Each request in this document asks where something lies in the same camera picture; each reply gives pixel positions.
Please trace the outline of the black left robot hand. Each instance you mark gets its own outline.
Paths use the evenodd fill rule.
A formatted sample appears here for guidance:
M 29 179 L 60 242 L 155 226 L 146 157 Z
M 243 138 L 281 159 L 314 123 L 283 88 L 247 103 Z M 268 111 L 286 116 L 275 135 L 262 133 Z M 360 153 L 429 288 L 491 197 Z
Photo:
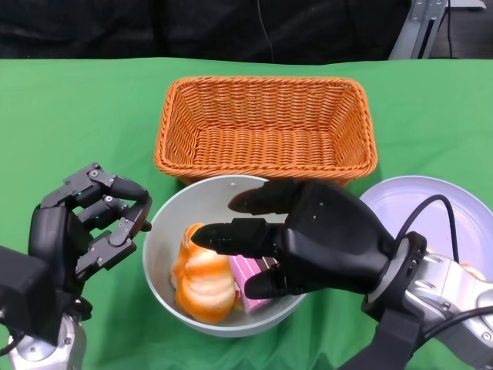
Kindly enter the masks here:
M 144 187 L 92 163 L 35 208 L 28 253 L 47 263 L 56 289 L 80 295 L 91 276 L 136 250 L 138 233 L 151 231 L 151 205 Z

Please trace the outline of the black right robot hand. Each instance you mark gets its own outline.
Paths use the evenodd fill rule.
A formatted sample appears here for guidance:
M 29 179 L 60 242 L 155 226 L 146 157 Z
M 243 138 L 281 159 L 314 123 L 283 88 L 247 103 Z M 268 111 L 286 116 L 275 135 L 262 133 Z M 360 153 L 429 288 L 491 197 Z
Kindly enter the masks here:
M 374 212 L 333 183 L 267 181 L 238 194 L 228 207 L 246 216 L 207 224 L 192 241 L 218 254 L 276 260 L 247 279 L 243 291 L 251 299 L 324 288 L 371 293 L 397 248 Z

